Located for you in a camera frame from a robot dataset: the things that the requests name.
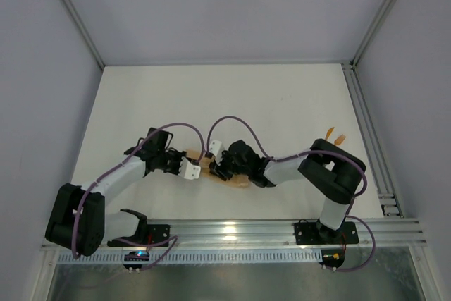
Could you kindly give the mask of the peach satin napkin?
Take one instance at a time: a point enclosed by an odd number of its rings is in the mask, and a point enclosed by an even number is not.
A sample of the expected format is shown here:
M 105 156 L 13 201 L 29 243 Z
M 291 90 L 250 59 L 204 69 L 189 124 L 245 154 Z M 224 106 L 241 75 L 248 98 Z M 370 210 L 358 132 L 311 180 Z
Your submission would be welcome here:
M 224 151 L 224 147 L 221 146 L 210 146 L 210 150 L 214 149 L 214 148 L 218 148 L 218 154 L 222 151 Z M 186 149 L 186 157 L 187 158 L 191 158 L 192 160 L 198 160 L 200 153 L 196 150 L 193 149 Z M 232 188 L 248 188 L 251 184 L 249 178 L 245 175 L 233 175 L 230 180 L 221 180 L 218 176 L 210 173 L 209 170 L 209 165 L 211 162 L 213 162 L 214 164 L 216 164 L 215 162 L 216 158 L 215 155 L 208 157 L 207 155 L 203 155 L 199 165 L 201 167 L 201 173 L 200 173 L 200 177 L 212 180 L 216 183 L 220 183 L 222 185 L 226 185 L 228 187 L 232 187 Z

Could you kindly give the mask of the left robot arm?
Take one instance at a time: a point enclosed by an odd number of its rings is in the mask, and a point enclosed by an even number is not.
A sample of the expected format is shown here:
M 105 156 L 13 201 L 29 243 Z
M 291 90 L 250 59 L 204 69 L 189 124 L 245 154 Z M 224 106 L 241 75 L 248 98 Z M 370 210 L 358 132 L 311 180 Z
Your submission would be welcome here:
M 113 214 L 106 206 L 133 183 L 155 171 L 180 175 L 189 164 L 185 151 L 167 147 L 173 134 L 150 128 L 146 138 L 125 150 L 119 165 L 83 185 L 62 185 L 45 230 L 47 241 L 72 250 L 75 257 L 90 256 L 100 244 L 109 247 L 150 245 L 155 237 L 147 217 L 122 208 Z

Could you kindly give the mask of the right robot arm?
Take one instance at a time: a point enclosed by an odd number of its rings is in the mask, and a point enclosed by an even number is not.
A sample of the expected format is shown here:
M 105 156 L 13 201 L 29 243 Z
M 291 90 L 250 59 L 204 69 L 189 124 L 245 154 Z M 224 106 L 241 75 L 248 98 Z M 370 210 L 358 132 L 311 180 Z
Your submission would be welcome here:
M 260 188 L 305 179 L 325 197 L 316 233 L 324 243 L 338 241 L 343 234 L 345 218 L 359 193 L 365 190 L 366 165 L 357 157 L 325 139 L 317 139 L 299 154 L 285 158 L 259 156 L 244 141 L 238 140 L 225 149 L 221 142 L 209 143 L 210 174 L 222 181 L 244 176 Z

